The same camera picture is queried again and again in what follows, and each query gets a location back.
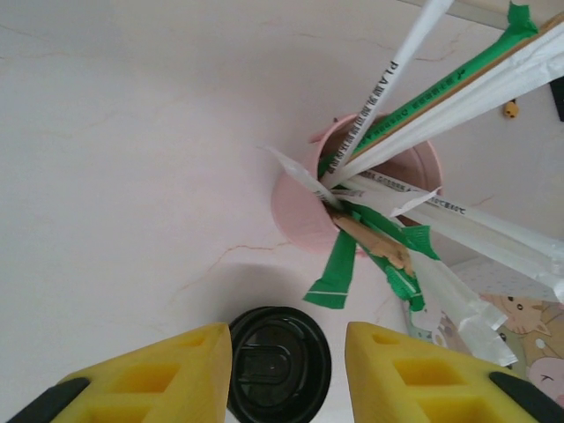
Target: small yellow figure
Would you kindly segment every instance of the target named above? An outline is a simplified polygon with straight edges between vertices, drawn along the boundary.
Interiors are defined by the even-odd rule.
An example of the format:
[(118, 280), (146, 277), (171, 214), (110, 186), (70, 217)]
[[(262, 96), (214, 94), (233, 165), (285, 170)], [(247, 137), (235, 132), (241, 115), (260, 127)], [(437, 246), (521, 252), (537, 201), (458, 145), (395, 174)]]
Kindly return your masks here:
[(503, 106), (503, 114), (509, 119), (515, 119), (519, 115), (519, 106), (517, 106), (517, 99), (508, 101)]

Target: black cup lid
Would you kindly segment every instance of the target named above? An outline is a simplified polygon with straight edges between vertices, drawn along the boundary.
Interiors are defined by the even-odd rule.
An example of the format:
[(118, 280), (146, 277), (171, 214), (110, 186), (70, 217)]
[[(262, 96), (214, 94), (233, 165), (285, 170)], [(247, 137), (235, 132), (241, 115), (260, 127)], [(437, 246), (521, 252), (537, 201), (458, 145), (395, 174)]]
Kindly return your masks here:
[(241, 422), (307, 423), (330, 384), (330, 350), (305, 313), (250, 310), (231, 324), (233, 370), (228, 408)]

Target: pink cup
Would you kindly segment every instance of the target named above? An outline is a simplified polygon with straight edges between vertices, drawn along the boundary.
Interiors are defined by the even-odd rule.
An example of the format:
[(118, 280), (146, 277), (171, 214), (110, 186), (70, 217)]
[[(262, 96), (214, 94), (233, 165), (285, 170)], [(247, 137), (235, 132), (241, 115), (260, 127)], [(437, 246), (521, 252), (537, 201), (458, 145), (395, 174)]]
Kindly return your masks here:
[[(342, 130), (355, 117), (345, 116), (311, 138), (315, 149), (301, 162), (311, 174), (317, 174), (319, 158), (330, 136)], [(428, 141), (398, 154), (375, 169), (426, 190), (442, 185), (441, 166)], [(286, 173), (278, 178), (274, 187), (271, 207), (278, 229), (291, 243), (312, 253), (331, 251), (338, 230), (323, 203)]]

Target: marble surface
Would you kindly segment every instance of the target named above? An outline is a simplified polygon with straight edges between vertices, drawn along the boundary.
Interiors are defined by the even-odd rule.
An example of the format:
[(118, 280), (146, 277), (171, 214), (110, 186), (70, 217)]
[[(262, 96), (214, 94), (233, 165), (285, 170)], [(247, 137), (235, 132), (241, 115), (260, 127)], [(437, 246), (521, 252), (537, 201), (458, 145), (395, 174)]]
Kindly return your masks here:
[[(0, 5), (0, 419), (64, 375), (264, 304), (310, 313), (335, 363), (316, 421), (352, 421), (346, 323), (404, 330), (382, 274), (344, 311), (301, 301), (326, 256), (271, 219), (280, 174), (356, 110), (418, 8), (393, 0)], [(499, 32), (444, 18), (392, 109)], [(542, 87), (434, 141), (445, 195), (563, 235), (562, 125)], [(447, 263), (475, 256), (445, 240)]]

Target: black object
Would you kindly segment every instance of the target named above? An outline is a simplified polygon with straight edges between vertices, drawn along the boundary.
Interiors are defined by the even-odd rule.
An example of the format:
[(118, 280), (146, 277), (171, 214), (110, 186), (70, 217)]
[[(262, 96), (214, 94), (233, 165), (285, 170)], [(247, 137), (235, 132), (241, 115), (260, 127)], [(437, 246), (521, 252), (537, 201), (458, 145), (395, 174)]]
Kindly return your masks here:
[(329, 390), (331, 358), (315, 321), (289, 307), (255, 308), (230, 325), (227, 407), (241, 423), (308, 423)]
[(490, 380), (539, 423), (564, 421), (564, 409), (532, 383), (501, 372), (490, 373)]
[(558, 116), (560, 121), (564, 122), (564, 77), (555, 79), (550, 83), (550, 87), (553, 90), (554, 104), (556, 105)]
[(49, 423), (89, 384), (90, 381), (85, 377), (59, 383), (35, 398), (7, 423)]

